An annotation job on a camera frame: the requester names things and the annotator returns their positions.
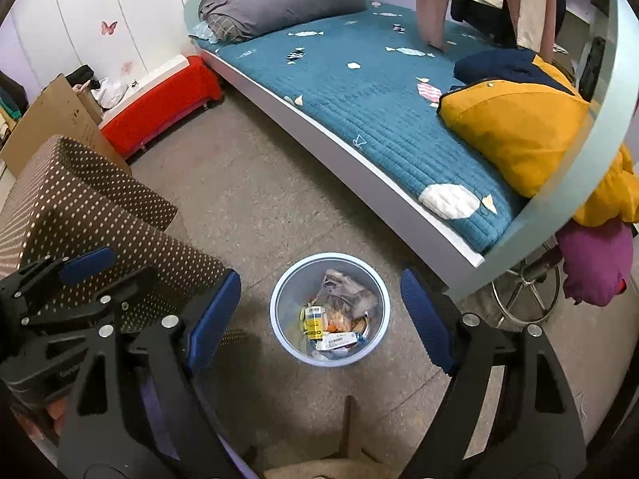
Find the bed rail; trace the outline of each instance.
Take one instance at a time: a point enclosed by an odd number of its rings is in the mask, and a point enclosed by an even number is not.
[[[597,12],[592,37],[606,37],[599,81],[581,131],[558,170],[529,201],[484,262],[447,294],[455,302],[471,295],[551,238],[602,180],[624,141],[639,93],[639,22],[627,0],[610,0],[609,18]],[[581,58],[585,62],[587,51]],[[579,67],[578,74],[583,72]]]

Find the blue gripper pad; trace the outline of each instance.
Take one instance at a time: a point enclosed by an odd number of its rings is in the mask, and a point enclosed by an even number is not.
[[[194,375],[213,363],[215,351],[240,302],[241,293],[240,275],[231,272],[191,332],[187,366]]]
[[[74,285],[86,278],[112,267],[116,262],[116,255],[109,247],[98,248],[88,254],[81,255],[66,263],[58,273],[62,284]]]
[[[452,374],[457,362],[452,355],[450,332],[437,314],[426,291],[409,269],[402,272],[400,290],[404,305],[431,361],[446,374]]]

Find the yellow jacket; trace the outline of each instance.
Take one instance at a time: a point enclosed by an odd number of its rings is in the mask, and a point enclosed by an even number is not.
[[[541,84],[485,81],[444,95],[440,115],[446,126],[481,152],[520,195],[532,198],[558,168],[588,116],[589,104],[554,66],[533,63],[573,92]],[[639,179],[625,145],[603,180],[573,218],[597,227],[620,216],[639,222]]]

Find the brown polka dot fabric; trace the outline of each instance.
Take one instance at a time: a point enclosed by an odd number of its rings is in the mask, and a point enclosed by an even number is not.
[[[66,137],[52,137],[33,156],[0,212],[0,279],[47,254],[71,258],[108,246],[116,264],[75,286],[64,286],[43,310],[87,303],[104,286],[150,264],[157,289],[123,312],[123,331],[180,313],[215,284],[225,267],[216,258],[164,234],[177,208],[115,164]]]

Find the trash can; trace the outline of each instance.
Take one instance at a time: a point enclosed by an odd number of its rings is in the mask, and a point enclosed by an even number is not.
[[[300,311],[315,298],[329,269],[365,286],[375,294],[378,305],[369,315],[364,341],[318,359],[309,354],[308,337],[300,329]],[[386,285],[371,266],[351,255],[331,252],[302,259],[282,275],[271,295],[270,316],[277,340],[295,358],[318,367],[341,367],[362,360],[379,344],[389,327],[391,303]]]

